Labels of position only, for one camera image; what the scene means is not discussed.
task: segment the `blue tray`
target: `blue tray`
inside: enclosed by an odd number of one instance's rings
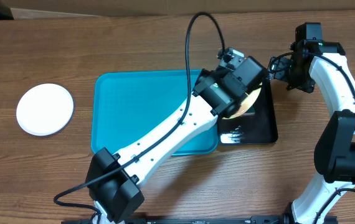
[[[200,72],[191,70],[192,86]],[[137,141],[165,120],[186,97],[185,70],[102,75],[95,85],[92,151],[106,147],[113,154]],[[215,125],[183,145],[174,156],[207,154],[218,142]]]

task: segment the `table surface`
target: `table surface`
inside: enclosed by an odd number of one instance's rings
[[[288,51],[295,27],[321,22],[324,40],[340,42],[355,78],[355,11],[216,15],[225,42],[267,65]],[[93,89],[103,73],[184,69],[190,16],[0,21],[0,223],[59,223],[92,213],[53,204],[85,180],[90,159]],[[196,21],[192,68],[213,69],[220,48],[211,22]],[[68,89],[73,118],[60,133],[38,138],[16,121],[20,97],[41,83]],[[279,139],[275,144],[219,146],[205,156],[168,159],[144,187],[140,215],[240,218],[280,214],[315,173],[313,151],[329,116],[319,89],[287,92],[272,82]],[[87,189],[65,200],[92,203]],[[332,209],[355,223],[355,194]]]

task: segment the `round white disc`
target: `round white disc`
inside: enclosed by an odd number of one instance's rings
[[[17,105],[17,122],[35,136],[47,136],[60,131],[71,119],[71,94],[56,84],[46,83],[31,88]]]

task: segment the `black tray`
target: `black tray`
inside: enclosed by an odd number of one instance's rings
[[[270,80],[264,78],[259,97],[253,104],[254,113],[218,121],[219,142],[231,144],[265,144],[278,139]]]

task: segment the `teal object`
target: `teal object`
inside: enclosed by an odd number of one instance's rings
[[[191,70],[192,86],[200,72]],[[92,151],[96,153],[106,147],[113,154],[137,141],[177,110],[186,97],[185,70],[100,76],[93,103]],[[218,142],[215,125],[183,145],[174,156],[207,154]]]

